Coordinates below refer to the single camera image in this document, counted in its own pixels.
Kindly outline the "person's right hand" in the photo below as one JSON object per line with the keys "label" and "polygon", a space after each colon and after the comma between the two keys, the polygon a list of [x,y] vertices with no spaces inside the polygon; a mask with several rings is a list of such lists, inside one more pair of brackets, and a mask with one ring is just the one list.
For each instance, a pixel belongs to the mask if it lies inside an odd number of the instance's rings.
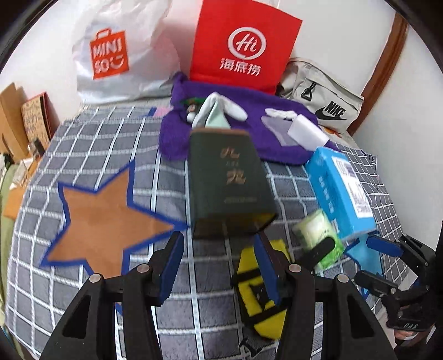
{"label": "person's right hand", "polygon": [[394,337],[399,341],[410,341],[418,335],[418,332],[395,329]]}

